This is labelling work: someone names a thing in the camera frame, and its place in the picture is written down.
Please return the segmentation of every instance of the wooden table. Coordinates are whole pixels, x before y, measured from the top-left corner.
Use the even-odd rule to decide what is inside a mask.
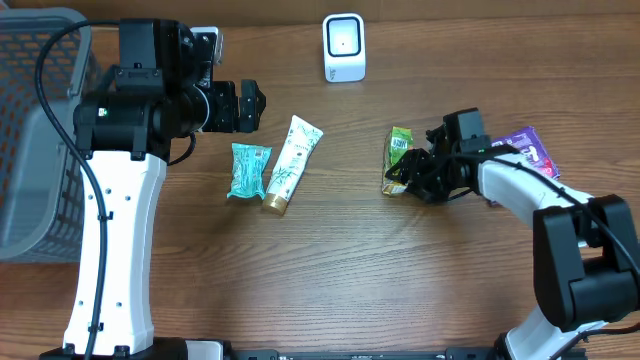
[[[490,345],[535,306],[531,231],[468,196],[426,206],[380,193],[391,126],[423,132],[481,109],[488,133],[538,130],[566,184],[624,197],[640,225],[640,15],[367,24],[367,77],[329,85],[319,25],[224,29],[217,79],[258,81],[260,130],[198,136],[157,208],[151,306],[160,336],[236,348],[436,350]],[[117,61],[117,34],[94,51]],[[231,143],[273,147],[291,116],[324,130],[284,217],[227,200]],[[186,148],[175,141],[174,157]],[[0,357],[59,346],[77,265],[0,265]],[[613,326],[629,325],[639,316]],[[593,359],[637,358],[636,336]]]

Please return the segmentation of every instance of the gold tube cap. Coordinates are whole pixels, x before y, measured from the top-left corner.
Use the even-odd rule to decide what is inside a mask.
[[[281,196],[271,193],[267,193],[267,196],[265,196],[264,201],[262,202],[263,209],[280,216],[284,215],[285,210],[287,210],[287,205],[287,200]]]

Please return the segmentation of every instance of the teal package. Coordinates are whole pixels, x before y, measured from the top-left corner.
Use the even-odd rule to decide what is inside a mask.
[[[260,195],[264,200],[262,173],[271,157],[271,148],[233,143],[231,149],[233,150],[233,180],[231,180],[231,191],[227,194],[227,198],[237,196],[248,199]]]

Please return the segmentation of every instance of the purple package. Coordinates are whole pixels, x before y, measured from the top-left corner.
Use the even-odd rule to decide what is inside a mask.
[[[542,141],[540,141],[540,137],[538,137],[536,129],[532,126],[527,126],[526,128],[520,129],[511,135],[494,139],[491,142],[491,146],[504,144],[511,145],[518,149],[527,157],[529,163],[536,169],[540,170],[543,174],[553,179],[560,177],[558,167],[553,160],[551,160],[551,156],[549,156],[547,149],[542,145]]]

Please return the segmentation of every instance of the black cable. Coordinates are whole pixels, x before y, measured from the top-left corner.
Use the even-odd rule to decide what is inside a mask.
[[[184,154],[180,155],[179,158],[171,161],[168,166],[180,163],[186,160],[189,156],[191,156],[191,154],[193,154],[193,151],[196,149],[196,134],[195,133],[189,134],[189,139],[191,139],[191,143],[189,143],[189,147],[187,148],[187,151],[185,151]]]
[[[38,96],[38,100],[40,101],[40,105],[44,110],[44,113],[51,121],[51,125],[53,125],[54,129],[62,138],[65,145],[69,149],[71,155],[78,161],[85,174],[87,175],[87,179],[89,179],[89,183],[91,183],[91,188],[95,193],[96,203],[98,205],[98,220],[100,221],[100,258],[98,261],[98,277],[96,281],[96,295],[93,300],[93,314],[91,316],[91,325],[89,326],[89,340],[87,342],[87,349],[84,353],[85,359],[90,359],[91,354],[93,353],[93,348],[96,343],[96,337],[98,336],[98,329],[100,326],[100,310],[102,307],[102,293],[104,290],[104,278],[107,266],[107,210],[104,204],[104,197],[102,196],[102,190],[100,189],[100,184],[98,184],[98,180],[96,179],[95,174],[91,170],[89,164],[82,157],[78,148],[76,148],[73,140],[67,135],[67,132],[64,130],[56,115],[51,110],[49,103],[47,102],[47,98],[44,94],[44,87],[42,85],[42,71],[44,68],[44,60],[47,57],[47,54],[53,47],[53,45],[60,40],[65,35],[80,29],[85,26],[91,25],[118,25],[118,21],[81,21],[75,24],[71,24],[64,29],[58,31],[53,34],[49,40],[44,44],[42,50],[40,51],[40,55],[38,56],[38,60],[36,61],[35,66],[35,90],[36,95]]]
[[[460,192],[460,193],[457,193],[457,194],[455,194],[455,195],[453,195],[453,196],[449,196],[449,198],[447,199],[447,201],[453,201],[453,200],[456,200],[456,199],[460,199],[461,197],[466,196],[466,195],[468,195],[468,194],[471,194],[472,192],[473,192],[473,190],[471,190],[471,189],[467,189],[467,190],[462,191],[462,192]]]

